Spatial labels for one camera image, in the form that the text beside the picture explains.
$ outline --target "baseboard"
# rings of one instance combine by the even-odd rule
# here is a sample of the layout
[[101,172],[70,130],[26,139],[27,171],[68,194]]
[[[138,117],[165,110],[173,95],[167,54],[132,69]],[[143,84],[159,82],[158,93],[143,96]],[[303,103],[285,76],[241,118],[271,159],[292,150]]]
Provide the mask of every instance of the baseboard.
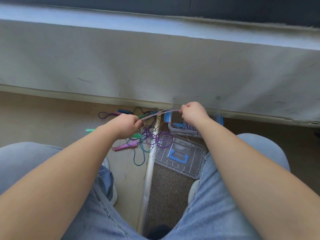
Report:
[[[49,90],[41,90],[41,89],[34,89],[34,88],[9,86],[4,84],[0,84],[0,91],[54,98],[54,99],[99,103],[99,104],[124,105],[124,106],[158,108],[158,109],[172,108],[172,104],[170,103],[151,102],[151,101],[143,101],[143,100],[136,100],[136,99],[116,98],[116,97],[95,96],[95,95],[69,93],[69,92],[49,91]],[[216,113],[216,110],[207,109],[207,112],[209,115],[214,115]],[[298,125],[298,126],[304,126],[304,127],[320,128],[320,122],[318,121],[302,121],[302,120],[294,120],[290,118],[273,117],[273,116],[251,114],[251,113],[241,113],[241,112],[233,112],[233,111],[226,111],[226,110],[221,110],[220,113],[221,113],[221,116],[225,118],[260,121],[260,122],[275,123],[275,124],[282,124],[282,125]]]

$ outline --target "forearm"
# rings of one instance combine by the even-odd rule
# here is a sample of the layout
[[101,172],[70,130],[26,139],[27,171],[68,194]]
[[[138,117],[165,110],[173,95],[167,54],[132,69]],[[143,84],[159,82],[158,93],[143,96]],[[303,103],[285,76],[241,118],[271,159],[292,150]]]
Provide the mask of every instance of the forearm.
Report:
[[213,120],[196,127],[234,201],[264,239],[319,234],[316,193]]
[[55,154],[0,196],[1,239],[60,239],[116,140],[108,124]]

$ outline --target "plastic storage box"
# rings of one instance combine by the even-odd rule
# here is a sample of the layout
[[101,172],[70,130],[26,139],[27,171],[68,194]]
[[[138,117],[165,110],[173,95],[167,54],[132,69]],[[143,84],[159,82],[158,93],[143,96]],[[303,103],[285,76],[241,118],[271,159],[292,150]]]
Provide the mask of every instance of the plastic storage box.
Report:
[[166,148],[157,148],[154,158],[156,163],[194,179],[200,177],[206,162],[204,146],[179,136],[171,137],[168,134],[162,135],[159,140],[164,140],[161,142],[162,147],[171,142],[172,144]]
[[[172,112],[164,114],[164,121],[168,123],[168,127],[170,129],[171,134],[180,135],[180,136],[200,137],[200,138],[202,137],[198,131],[173,128],[171,125],[171,119],[172,119]],[[214,120],[217,121],[220,125],[223,125],[223,117],[221,117],[220,115],[215,116]]]

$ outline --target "hand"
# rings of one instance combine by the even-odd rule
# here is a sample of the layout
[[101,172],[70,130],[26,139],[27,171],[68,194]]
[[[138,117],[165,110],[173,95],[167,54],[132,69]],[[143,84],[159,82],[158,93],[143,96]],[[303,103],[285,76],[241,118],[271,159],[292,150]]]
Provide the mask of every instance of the hand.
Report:
[[142,126],[142,121],[132,114],[121,114],[105,124],[115,132],[117,139],[126,139],[131,137]]
[[182,118],[189,125],[192,125],[195,128],[197,127],[197,122],[210,118],[205,108],[198,102],[191,102],[186,105],[182,105],[180,113],[182,113]]

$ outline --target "jeans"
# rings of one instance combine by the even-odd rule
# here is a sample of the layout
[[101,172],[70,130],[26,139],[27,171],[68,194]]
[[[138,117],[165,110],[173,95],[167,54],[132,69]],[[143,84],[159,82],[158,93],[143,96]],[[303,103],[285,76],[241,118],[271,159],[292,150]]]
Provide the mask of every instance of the jeans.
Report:
[[[290,171],[284,152],[274,142],[254,134],[238,137]],[[0,148],[0,194],[61,150],[32,142]],[[261,239],[233,201],[210,153],[206,159],[196,194],[181,220],[164,239]],[[112,173],[102,166],[86,201],[62,239],[144,239],[110,205],[112,187]]]

